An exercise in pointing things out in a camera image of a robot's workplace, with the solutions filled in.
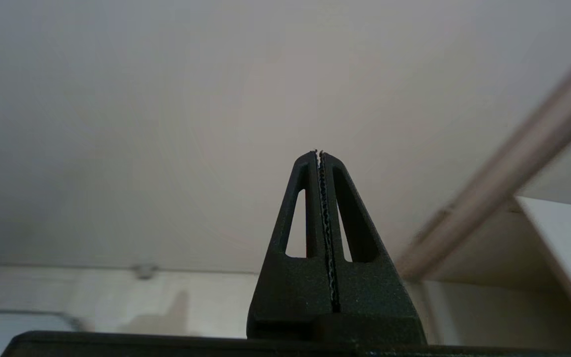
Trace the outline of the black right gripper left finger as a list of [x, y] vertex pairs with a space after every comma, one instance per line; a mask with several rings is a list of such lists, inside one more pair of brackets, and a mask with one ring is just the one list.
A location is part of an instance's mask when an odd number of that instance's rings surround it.
[[[304, 193], [304, 257], [287, 254], [299, 193]], [[316, 153], [295, 160], [247, 315], [250, 339], [310, 339], [333, 312]]]

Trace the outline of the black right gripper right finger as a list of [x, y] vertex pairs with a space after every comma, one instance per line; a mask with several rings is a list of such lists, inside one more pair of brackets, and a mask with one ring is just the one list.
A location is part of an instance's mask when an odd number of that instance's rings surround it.
[[424, 345], [408, 292], [345, 165], [321, 154], [321, 213], [331, 312], [324, 341]]

